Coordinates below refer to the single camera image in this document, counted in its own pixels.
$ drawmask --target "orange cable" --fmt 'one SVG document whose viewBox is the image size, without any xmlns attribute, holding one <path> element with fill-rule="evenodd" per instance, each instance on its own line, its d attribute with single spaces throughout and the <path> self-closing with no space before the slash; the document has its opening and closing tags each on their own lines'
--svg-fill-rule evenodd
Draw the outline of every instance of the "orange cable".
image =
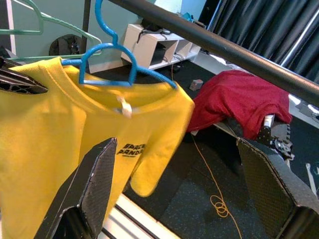
<svg viewBox="0 0 319 239">
<path fill-rule="evenodd" d="M 202 153 L 200 152 L 200 150 L 199 150 L 199 148 L 198 148 L 198 146 L 197 146 L 197 144 L 196 144 L 196 142 L 195 142 L 195 138 L 194 138 L 194 136 L 193 136 L 192 134 L 191 134 L 191 137 L 192 137 L 192 139 L 193 139 L 193 141 L 194 141 L 194 144 L 195 144 L 195 146 L 196 146 L 197 151 L 199 152 L 200 156 L 201 156 L 202 159 L 204 160 L 204 163 L 206 164 L 206 167 L 208 168 L 208 170 L 209 170 L 209 172 L 210 172 L 210 175 L 211 175 L 213 181 L 215 182 L 216 187 L 217 187 L 217 189 L 218 189 L 218 192 L 219 192 L 219 194 L 220 194 L 220 197 L 218 197 L 217 195 L 211 195 L 211 196 L 210 196 L 210 203 L 211 203 L 211 204 L 213 205 L 213 207 L 216 209 L 216 212 L 217 212 L 217 214 L 218 214 L 220 217 L 226 218 L 228 215 L 230 215 L 230 217 L 232 218 L 232 220 L 233 220 L 234 223 L 235 223 L 235 226 L 236 226 L 236 228 L 237 228 L 239 237 L 240 237 L 240 239 L 242 239 L 242 236 L 241 236 L 239 227 L 238 227 L 238 225 L 237 225 L 237 222 L 236 222 L 235 218 L 233 217 L 233 215 L 232 215 L 232 214 L 230 213 L 230 211 L 228 210 L 228 208 L 226 207 L 226 203 L 225 203 L 225 201 L 224 201 L 223 194 L 221 193 L 221 190 L 220 190 L 220 188 L 219 188 L 219 186 L 218 186 L 218 184 L 217 184 L 217 181 L 216 181 L 216 179 L 215 179 L 215 177 L 214 177 L 214 175 L 213 175 L 213 172 L 211 171 L 210 167 L 208 166 L 208 163 L 207 163 L 206 159 L 204 158 L 204 156 L 203 156 Z M 214 203 L 214 202 L 213 202 L 213 198 L 217 198 L 219 201 L 216 202 L 216 203 Z"/>
</svg>

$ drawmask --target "black metal rail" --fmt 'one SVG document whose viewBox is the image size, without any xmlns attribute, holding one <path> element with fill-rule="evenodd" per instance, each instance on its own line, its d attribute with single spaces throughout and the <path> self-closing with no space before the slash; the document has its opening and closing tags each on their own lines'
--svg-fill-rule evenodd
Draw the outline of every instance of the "black metal rail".
<svg viewBox="0 0 319 239">
<path fill-rule="evenodd" d="M 109 0 L 319 106 L 319 85 L 146 0 Z"/>
</svg>

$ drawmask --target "black dark curtain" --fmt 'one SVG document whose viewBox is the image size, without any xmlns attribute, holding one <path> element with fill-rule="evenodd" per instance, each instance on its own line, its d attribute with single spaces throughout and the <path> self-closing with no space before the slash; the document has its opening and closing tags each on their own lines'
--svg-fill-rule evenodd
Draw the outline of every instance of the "black dark curtain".
<svg viewBox="0 0 319 239">
<path fill-rule="evenodd" d="M 319 82 L 318 10 L 319 0 L 221 0 L 209 30 Z"/>
</svg>

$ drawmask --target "hanger hook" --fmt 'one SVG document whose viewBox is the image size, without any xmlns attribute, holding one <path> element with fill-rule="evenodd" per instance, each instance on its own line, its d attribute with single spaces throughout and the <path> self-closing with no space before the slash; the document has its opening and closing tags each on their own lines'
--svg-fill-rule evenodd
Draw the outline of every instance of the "hanger hook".
<svg viewBox="0 0 319 239">
<path fill-rule="evenodd" d="M 118 35 L 116 34 L 115 31 L 113 31 L 111 28 L 109 28 L 106 23 L 103 21 L 102 18 L 102 2 L 103 0 L 96 0 L 95 1 L 95 16 L 96 16 L 96 20 L 100 26 L 100 28 L 108 35 L 110 35 L 113 40 L 112 43 L 113 45 L 118 45 Z"/>
</svg>

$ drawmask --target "black carpet floor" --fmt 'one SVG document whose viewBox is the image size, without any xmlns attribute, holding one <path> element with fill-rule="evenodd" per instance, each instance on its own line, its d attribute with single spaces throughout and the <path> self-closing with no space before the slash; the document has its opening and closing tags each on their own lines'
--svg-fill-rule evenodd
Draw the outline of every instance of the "black carpet floor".
<svg viewBox="0 0 319 239">
<path fill-rule="evenodd" d="M 94 75 L 124 80 L 129 70 L 129 66 L 124 66 Z M 166 67 L 158 71 L 170 77 L 170 70 L 170 67 Z M 188 88 L 191 81 L 202 79 L 206 82 L 212 76 L 211 72 L 185 61 L 181 70 L 174 74 L 174 80 L 194 98 L 198 91 L 193 92 Z M 137 83 L 155 82 L 149 76 L 137 77 Z M 291 129 L 296 155 L 292 170 L 309 184 L 305 163 L 310 160 L 313 163 L 316 160 L 314 156 L 319 155 L 319 131 L 299 119 L 293 120 Z M 236 139 L 213 126 L 201 130 L 195 140 L 214 173 L 243 238 L 268 238 L 249 198 Z M 210 203 L 210 195 L 219 194 L 190 134 L 184 137 L 151 196 L 141 198 L 131 188 L 125 195 L 183 239 L 239 238 L 231 217 L 219 217 Z"/>
</svg>

